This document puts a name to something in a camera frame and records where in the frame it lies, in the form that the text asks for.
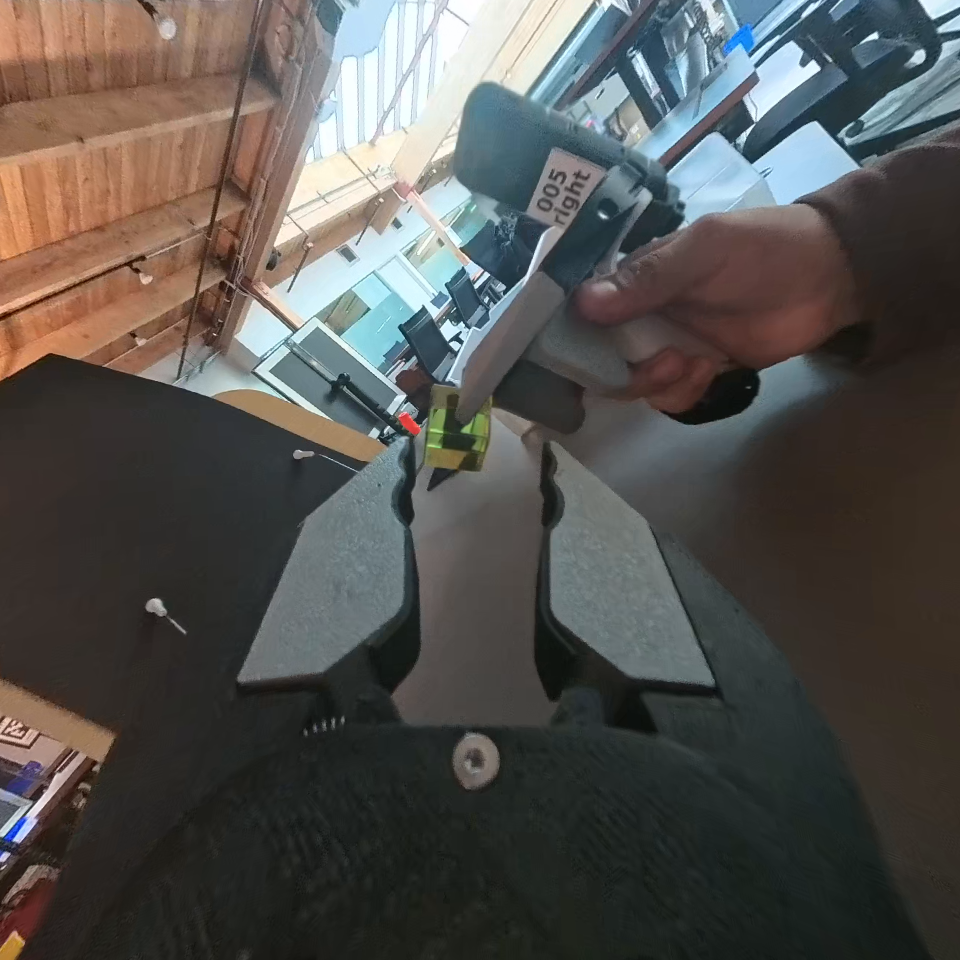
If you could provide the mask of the black board with wooden rim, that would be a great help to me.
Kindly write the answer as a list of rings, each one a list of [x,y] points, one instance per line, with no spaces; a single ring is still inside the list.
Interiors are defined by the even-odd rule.
[[[359,471],[383,446],[250,395],[280,421],[61,356],[2,380],[3,690],[202,757],[294,737],[310,697],[235,677],[301,522],[355,473],[292,453]]]

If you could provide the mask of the person's right hand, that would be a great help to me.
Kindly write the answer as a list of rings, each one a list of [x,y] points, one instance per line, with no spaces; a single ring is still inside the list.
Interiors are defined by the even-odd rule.
[[[606,327],[658,316],[756,371],[862,320],[845,247],[802,203],[703,217],[584,282],[575,302],[583,319]]]

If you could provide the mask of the white office table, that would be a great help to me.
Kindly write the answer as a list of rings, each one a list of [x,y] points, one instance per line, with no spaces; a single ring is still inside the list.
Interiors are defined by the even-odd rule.
[[[733,113],[759,82],[757,68],[736,46],[643,136],[631,132],[630,150],[669,169]]]
[[[712,133],[668,172],[685,206],[685,222],[713,213],[784,206],[859,169],[858,162],[815,122],[748,161]]]

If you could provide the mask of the black office chair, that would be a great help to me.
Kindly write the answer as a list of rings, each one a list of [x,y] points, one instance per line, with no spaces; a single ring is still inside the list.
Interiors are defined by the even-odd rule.
[[[478,293],[466,269],[456,271],[444,286],[460,317],[460,322],[466,328],[473,330],[486,325],[489,321],[490,307]]]
[[[451,343],[426,307],[417,310],[398,329],[426,376],[435,383],[447,382],[462,342]]]

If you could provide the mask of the white-framed dark panel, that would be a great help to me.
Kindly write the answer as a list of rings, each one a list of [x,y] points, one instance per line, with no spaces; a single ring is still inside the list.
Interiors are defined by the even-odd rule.
[[[384,441],[396,434],[406,394],[317,319],[290,333],[252,375],[284,400]]]

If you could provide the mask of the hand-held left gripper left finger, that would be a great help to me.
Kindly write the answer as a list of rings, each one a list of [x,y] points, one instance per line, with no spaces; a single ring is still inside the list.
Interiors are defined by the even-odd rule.
[[[422,648],[417,454],[413,439],[395,441],[301,523],[239,690],[391,698],[409,676]]]

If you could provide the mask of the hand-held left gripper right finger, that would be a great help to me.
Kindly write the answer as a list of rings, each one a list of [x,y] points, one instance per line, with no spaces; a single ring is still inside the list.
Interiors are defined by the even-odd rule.
[[[550,701],[587,679],[613,696],[713,695],[716,679],[647,520],[563,447],[542,447],[534,664]]]

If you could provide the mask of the black swivel chair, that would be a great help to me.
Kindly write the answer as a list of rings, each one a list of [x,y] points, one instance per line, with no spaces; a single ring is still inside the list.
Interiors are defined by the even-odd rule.
[[[937,64],[958,30],[957,6],[933,17],[918,1],[804,2],[751,54],[760,68],[788,44],[818,71],[770,107],[741,149],[757,162],[802,127],[816,123],[836,137],[891,92]]]

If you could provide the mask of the green transparent cube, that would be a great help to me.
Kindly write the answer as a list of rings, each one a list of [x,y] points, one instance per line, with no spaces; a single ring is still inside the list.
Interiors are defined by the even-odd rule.
[[[459,419],[459,402],[456,388],[432,386],[423,462],[435,469],[476,473],[482,470],[490,446],[493,401],[488,398],[467,421]]]

